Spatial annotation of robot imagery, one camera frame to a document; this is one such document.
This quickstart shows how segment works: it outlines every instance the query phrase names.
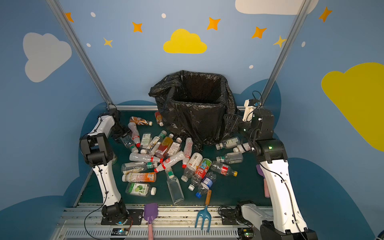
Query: orange star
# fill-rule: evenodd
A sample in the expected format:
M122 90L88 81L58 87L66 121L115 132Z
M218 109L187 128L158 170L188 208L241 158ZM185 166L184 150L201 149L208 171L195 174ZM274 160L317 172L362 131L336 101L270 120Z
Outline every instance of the orange star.
M134 30L133 30L133 32L136 32L136 31L139 31L139 32L143 32L142 30L141 30L141 25L142 25L142 23L140 23L140 24L136 24L136 23L134 23L134 22L132 22L133 23L133 26L135 27L134 28Z
M332 11L328 10L327 7L325 7L325 10L324 12L322 13L322 15L319 17L319 19L322 19L323 20L323 23L325 23L325 20L327 20L327 17L329 14L331 14Z
M262 38L263 37L263 32L266 30L266 28L263 28L263 29L260 29L258 27L256 27L256 32L255 34L252 36L252 38Z
M220 22L221 19L212 19L212 18L209 18L209 25L208 25L208 28L207 30L209 29L215 29L217 31L217 24L218 22Z
M70 22L73 22L73 23L74 23L73 19L71 18L71 13L66 13L65 15L67 16L67 18L68 18L68 21L70 21Z

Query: plastic bottle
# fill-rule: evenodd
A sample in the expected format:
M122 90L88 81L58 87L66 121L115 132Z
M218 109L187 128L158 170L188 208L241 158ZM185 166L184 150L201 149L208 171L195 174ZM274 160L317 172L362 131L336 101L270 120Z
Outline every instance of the plastic bottle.
M213 172L207 173L197 188L196 197L201 198L202 195L207 194L214 182L216 182L216 174Z
M144 151L143 149L141 150L141 153L150 153L153 147L156 145L156 143L159 142L159 140L160 140L160 143L163 141L166 134L167 134L166 131L164 130L161 131L161 133L158 136L152 139L152 141L149 143L148 147L144 149Z
M192 141L192 138L190 137L187 137L187 139L185 140L185 147L184 147L184 155L185 155L185 158L183 159L183 168L186 168L187 167L187 163L191 157L191 154L192 154L192 145L193 145L193 141Z
M228 164L238 163L243 161L243 154L241 152L229 152L221 157L216 157L216 161L225 162Z
M157 162L129 162L121 165L121 172L128 174L130 172L144 172L145 170L156 168Z
M140 143L140 146L142 148L146 148L148 147L149 143L151 142L152 138L151 138L151 133L150 132L146 132L143 134L143 137L141 138L141 143Z
M241 153L245 153L245 152L248 152L248 151L251 151L251 146L249 146L249 143L243 143L243 145L237 145L237 147L235 147L233 149L234 152L241 152Z
M173 143L173 134L171 133L168 137L165 137L164 140L161 142L159 148L155 151L155 156L159 158L164 158L165 153L167 152L168 148Z
M172 157L176 153L180 151L181 148L181 138L176 138L176 140L171 144L171 146L168 148L167 152L165 153L166 157Z
M155 112L155 117L156 117L157 124L159 124L161 127L164 126L163 116L161 116L159 111Z
M143 118L138 118L138 117L131 117L129 119L129 122L134 122L136 123L136 125L149 125L149 126L152 126L152 122L151 121L147 121Z
M161 172L167 167L172 167L175 165L178 161L183 160L185 158L183 151L180 151L176 153L176 155L173 155L172 157L167 158L164 161L160 161L160 165L155 168L155 172Z
M162 162L162 158L155 157L153 155L133 152L129 155L129 160L134 162Z
M169 189L170 196L174 205L179 205L184 201L184 194L181 190L179 179L174 175L172 168L166 168L167 173L167 185Z
M155 182L155 172L130 172L121 178L123 182Z
M233 137L221 143L216 144L216 149L220 150L222 148L228 149L228 148L236 147L236 145L238 145L239 143L240 143L240 139L238 137Z
M181 180L183 180L184 182L187 182L188 179L195 174L197 168L201 163L201 160L203 160L203 156L201 156L200 153L195 152L192 155L191 159L188 161L187 167L184 170L184 174L183 176L181 176Z
M200 163L200 166L195 172L195 175L191 178L191 184L188 186L188 189L193 191L195 187L201 182L208 172L209 167L211 166L212 161L208 158L204 158Z
M136 123L130 122L128 123L129 129L132 131L132 139L136 143L136 147L140 147L140 134L137 130Z
M152 187L148 183L130 182L125 190L125 193L133 196L146 197L149 194L155 195L156 188Z
M221 173L224 176L228 176L228 175L233 175L235 177L237 176L237 171L234 171L230 166L220 162L213 162L211 166L211 170Z
M121 137L120 141L124 144L126 148L128 148L131 152L139 152L137 147L135 146L135 143L131 136L127 134L125 137Z

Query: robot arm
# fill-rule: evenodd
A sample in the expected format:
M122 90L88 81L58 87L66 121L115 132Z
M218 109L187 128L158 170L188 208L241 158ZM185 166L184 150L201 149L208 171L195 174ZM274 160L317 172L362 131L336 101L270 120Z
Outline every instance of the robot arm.
M94 129L80 139L84 160L95 172L103 194L102 225L123 225L128 220L128 212L112 172L112 160L116 155L107 140L111 132L116 140L130 132L119 124L119 114L116 109L102 114Z

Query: wooden handle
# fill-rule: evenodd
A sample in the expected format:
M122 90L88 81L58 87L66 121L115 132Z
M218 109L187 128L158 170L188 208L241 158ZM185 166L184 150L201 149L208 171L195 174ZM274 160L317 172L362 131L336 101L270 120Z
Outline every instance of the wooden handle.
M211 200L211 193L212 193L212 190L208 190L207 198L205 199L205 204L206 205L209 205L209 201Z
M148 240L153 240L152 223L148 224Z

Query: black cable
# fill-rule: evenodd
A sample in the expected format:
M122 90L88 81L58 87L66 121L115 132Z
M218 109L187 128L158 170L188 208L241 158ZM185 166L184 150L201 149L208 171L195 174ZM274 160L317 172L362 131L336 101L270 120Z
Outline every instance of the black cable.
M94 239L97 239L97 240L102 240L102 239L95 238L94 236L92 236L92 235L88 232L87 227L85 226L85 220L87 219L87 217L88 217L89 215L91 215L92 213L96 212L97 210L99 210L100 208L102 208L102 207L104 206L104 204L105 204L105 201L107 200L107 195L108 195L107 188L106 188L105 183L104 183L103 175L101 174L101 169L100 169L99 166L97 166L97 167L98 167L98 169L99 169L100 176L101 176L101 180L103 181L103 185L104 185L104 189L105 189L105 200L104 200L103 204L102 204L98 209L93 210L92 212L90 212L90 213L84 218L84 228L85 228L85 231L88 233L88 235L89 235L90 237L92 237L92 238L94 238Z

